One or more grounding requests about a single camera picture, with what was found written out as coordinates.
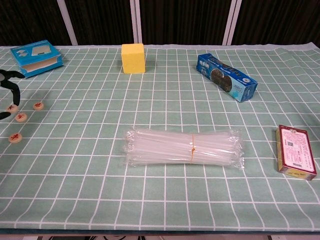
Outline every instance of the barcode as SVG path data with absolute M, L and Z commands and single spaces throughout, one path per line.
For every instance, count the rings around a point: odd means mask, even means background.
M 302 168 L 301 164 L 293 162 L 293 165 Z

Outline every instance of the rubber band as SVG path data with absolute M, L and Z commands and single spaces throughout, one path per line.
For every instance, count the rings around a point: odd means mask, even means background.
M 191 149 L 191 160 L 190 164 L 192 164 L 192 160 L 194 159 L 194 152 L 195 152 L 195 138 L 194 135 L 192 134 L 192 149 Z

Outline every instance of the cookie image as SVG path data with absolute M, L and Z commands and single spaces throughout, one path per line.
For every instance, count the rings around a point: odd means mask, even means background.
M 232 88 L 232 81 L 229 76 L 224 76 L 221 80 L 220 87 L 227 93 L 231 91 Z
M 212 72 L 210 74 L 210 79 L 212 82 L 214 82 L 215 84 L 217 84 L 219 86 L 221 84 L 222 78 L 223 78 L 223 74 L 220 70 L 218 70 L 218 69 L 212 70 Z

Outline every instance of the plastic wrap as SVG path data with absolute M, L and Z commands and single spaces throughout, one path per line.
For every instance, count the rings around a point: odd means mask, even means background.
M 125 134 L 126 163 L 203 164 L 244 168 L 241 133 L 237 130 L 210 133 L 178 133 L 132 129 Z

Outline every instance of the curtain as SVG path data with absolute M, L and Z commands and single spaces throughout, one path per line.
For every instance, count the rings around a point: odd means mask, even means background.
M 231 0 L 140 0 L 144 44 L 222 45 Z
M 242 0 L 233 45 L 309 42 L 320 47 L 320 0 Z
M 65 0 L 79 45 L 134 42 L 130 0 Z
M 1 0 L 0 19 L 0 46 L 71 44 L 56 0 Z

